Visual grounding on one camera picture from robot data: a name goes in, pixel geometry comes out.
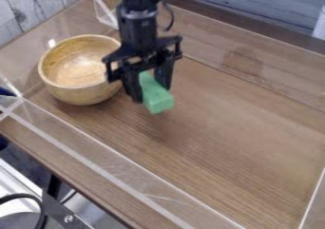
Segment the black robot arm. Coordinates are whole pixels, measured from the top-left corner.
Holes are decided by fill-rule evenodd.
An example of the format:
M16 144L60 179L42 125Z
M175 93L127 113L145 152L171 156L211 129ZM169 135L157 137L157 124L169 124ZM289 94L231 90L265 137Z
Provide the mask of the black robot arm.
M170 13L171 20L163 29L170 31L174 12L165 0L120 0L116 7L120 47L102 59L108 82L120 81L136 103L143 102L139 74L153 69L155 80L169 90L174 63L183 57L183 37L161 37L158 34L158 4L162 4Z

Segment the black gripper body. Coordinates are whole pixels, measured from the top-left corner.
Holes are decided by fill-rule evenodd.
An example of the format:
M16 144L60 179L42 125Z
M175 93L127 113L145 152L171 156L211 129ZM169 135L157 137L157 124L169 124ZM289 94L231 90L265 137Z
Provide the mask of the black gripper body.
M122 81L123 71L141 73L157 67L158 56L170 54L174 62L182 58L179 35L158 37L157 11L116 9L120 47L103 57L108 81Z

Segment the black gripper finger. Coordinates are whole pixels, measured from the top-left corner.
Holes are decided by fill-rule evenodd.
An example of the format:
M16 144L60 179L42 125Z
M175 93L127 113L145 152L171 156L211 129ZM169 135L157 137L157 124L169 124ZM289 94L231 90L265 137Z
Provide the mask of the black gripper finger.
M139 84L139 73L134 70L124 70L122 77L123 87L135 103L142 103L142 88Z
M170 54L158 56L158 64L154 69L154 77L162 87L169 90L171 88L174 72L174 57Z

